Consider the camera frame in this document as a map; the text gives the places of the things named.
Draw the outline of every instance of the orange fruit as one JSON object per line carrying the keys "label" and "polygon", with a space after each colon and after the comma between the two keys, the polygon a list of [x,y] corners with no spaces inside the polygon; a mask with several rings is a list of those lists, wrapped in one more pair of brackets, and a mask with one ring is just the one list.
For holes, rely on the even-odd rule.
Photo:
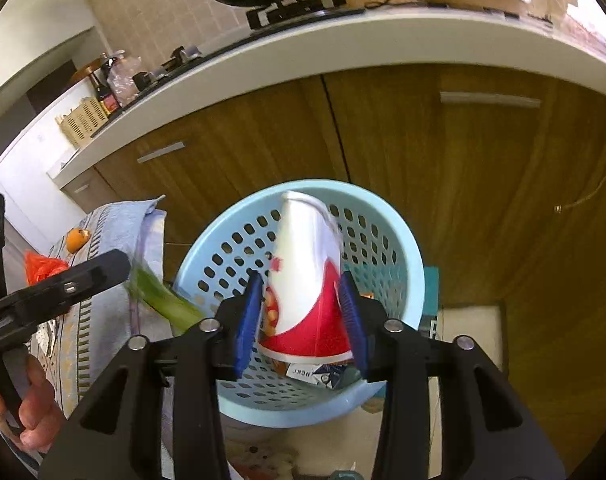
{"label": "orange fruit", "polygon": [[87,229],[72,229],[65,238],[65,247],[68,253],[77,253],[88,240],[90,240],[90,231]]}

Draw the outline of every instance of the black cable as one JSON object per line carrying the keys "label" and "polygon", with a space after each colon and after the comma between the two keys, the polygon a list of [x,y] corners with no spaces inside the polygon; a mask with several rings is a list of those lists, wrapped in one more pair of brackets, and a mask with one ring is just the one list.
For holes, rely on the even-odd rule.
{"label": "black cable", "polygon": [[365,8],[366,9],[378,9],[379,7],[383,7],[386,5],[403,5],[405,3],[409,3],[409,2],[404,2],[403,4],[390,4],[391,0],[384,0],[382,2],[365,2]]}

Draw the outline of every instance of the beige plastic basket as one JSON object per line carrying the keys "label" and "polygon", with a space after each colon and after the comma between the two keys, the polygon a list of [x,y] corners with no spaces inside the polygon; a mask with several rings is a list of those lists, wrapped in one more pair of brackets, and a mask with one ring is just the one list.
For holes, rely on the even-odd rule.
{"label": "beige plastic basket", "polygon": [[107,115],[95,97],[84,97],[69,115],[57,119],[61,131],[75,148],[90,142],[91,135],[107,122]]}

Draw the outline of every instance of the human hand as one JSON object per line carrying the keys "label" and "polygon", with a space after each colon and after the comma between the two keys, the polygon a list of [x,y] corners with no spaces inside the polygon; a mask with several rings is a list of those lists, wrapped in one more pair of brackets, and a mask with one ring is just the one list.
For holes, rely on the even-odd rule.
{"label": "human hand", "polygon": [[30,389],[19,408],[19,418],[26,430],[21,433],[20,440],[7,431],[8,428],[3,417],[6,412],[6,404],[1,394],[0,428],[23,450],[46,452],[59,433],[65,417],[57,403],[54,402],[54,387],[45,378],[41,364],[33,355],[28,355],[26,371]]}

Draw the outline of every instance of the tiled wall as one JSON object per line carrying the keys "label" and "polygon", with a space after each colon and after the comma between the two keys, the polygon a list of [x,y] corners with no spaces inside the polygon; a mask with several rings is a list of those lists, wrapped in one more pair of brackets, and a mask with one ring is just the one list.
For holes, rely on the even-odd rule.
{"label": "tiled wall", "polygon": [[141,56],[148,70],[180,44],[203,44],[247,27],[245,10],[214,0],[89,0],[110,46]]}

